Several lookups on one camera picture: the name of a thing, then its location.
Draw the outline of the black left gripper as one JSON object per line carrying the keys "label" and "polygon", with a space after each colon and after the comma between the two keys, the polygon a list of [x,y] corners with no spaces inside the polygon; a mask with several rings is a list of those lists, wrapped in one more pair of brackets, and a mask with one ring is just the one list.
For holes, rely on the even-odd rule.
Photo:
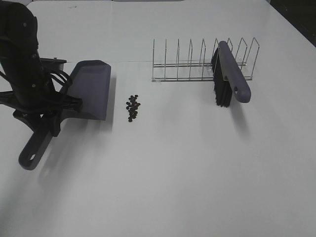
{"label": "black left gripper", "polygon": [[11,86],[11,91],[0,93],[0,103],[16,109],[13,117],[29,129],[37,128],[37,114],[41,118],[41,131],[57,137],[61,123],[71,110],[80,112],[82,100],[69,96],[73,79],[61,70],[43,67],[39,57],[0,57],[3,72],[0,76]]}

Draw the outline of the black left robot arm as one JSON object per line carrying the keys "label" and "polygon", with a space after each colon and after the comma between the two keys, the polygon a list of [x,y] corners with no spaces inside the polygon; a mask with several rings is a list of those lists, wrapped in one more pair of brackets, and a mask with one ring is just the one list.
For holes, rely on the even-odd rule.
{"label": "black left robot arm", "polygon": [[44,124],[56,137],[62,112],[80,112],[83,102],[67,94],[73,84],[67,73],[43,64],[37,32],[37,18],[25,5],[0,2],[0,76],[12,89],[1,92],[0,102],[32,131]]}

